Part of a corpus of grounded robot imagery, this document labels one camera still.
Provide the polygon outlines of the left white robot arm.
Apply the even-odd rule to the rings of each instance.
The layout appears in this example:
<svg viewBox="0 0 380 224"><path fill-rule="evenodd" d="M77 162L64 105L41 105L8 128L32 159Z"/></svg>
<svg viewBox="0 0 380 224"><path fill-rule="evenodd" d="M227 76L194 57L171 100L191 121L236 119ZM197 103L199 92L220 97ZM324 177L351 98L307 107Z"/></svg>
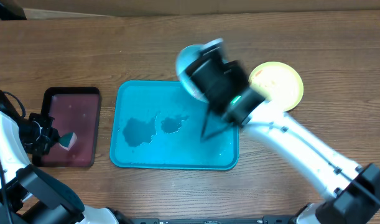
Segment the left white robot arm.
<svg viewBox="0 0 380 224"><path fill-rule="evenodd" d="M43 133L35 121L0 111L0 223L124 223L119 212L84 205L30 163L22 138L38 145Z"/></svg>

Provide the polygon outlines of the yellow-green plate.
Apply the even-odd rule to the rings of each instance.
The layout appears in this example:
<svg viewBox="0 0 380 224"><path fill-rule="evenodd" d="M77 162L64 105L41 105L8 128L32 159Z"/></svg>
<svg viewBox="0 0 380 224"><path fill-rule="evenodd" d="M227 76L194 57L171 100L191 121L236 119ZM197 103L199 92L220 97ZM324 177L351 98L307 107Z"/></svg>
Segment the yellow-green plate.
<svg viewBox="0 0 380 224"><path fill-rule="evenodd" d="M304 84L296 70L282 62L265 62L249 75L251 88L282 111L294 109L304 95Z"/></svg>

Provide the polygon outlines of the light blue plate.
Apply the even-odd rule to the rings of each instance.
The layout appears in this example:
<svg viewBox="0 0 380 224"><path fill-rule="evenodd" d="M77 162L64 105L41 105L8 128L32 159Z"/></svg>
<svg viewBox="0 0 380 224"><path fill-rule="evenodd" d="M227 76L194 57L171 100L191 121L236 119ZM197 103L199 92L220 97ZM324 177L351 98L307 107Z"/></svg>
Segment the light blue plate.
<svg viewBox="0 0 380 224"><path fill-rule="evenodd" d="M190 80L189 76L186 74L185 69L194 61L196 61L200 54L209 47L222 46L223 39L218 38L212 40L206 44L193 44L185 47L178 54L175 61L175 71L177 77L184 89L195 99L207 103L208 100L204 97L203 93L195 86L195 84Z"/></svg>

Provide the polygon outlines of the dark green sponge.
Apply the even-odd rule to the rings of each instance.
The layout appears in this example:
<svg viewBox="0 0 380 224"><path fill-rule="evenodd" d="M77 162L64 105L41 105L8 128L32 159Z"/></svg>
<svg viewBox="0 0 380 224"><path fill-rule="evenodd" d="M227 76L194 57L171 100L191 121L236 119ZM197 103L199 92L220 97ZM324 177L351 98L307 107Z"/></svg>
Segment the dark green sponge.
<svg viewBox="0 0 380 224"><path fill-rule="evenodd" d="M64 150L69 151L75 144L76 140L77 136L74 132L67 133L59 138L58 144Z"/></svg>

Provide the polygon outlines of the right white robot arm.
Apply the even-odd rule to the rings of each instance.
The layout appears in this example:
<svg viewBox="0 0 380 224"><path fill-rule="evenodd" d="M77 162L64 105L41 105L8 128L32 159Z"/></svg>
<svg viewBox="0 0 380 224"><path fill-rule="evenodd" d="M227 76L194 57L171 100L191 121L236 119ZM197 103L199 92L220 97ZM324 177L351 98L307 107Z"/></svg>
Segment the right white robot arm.
<svg viewBox="0 0 380 224"><path fill-rule="evenodd" d="M180 80L208 102L208 112L242 128L294 166L321 195L291 223L367 223L380 209L380 168L341 155L288 113L252 90L237 61L219 45L191 45Z"/></svg>

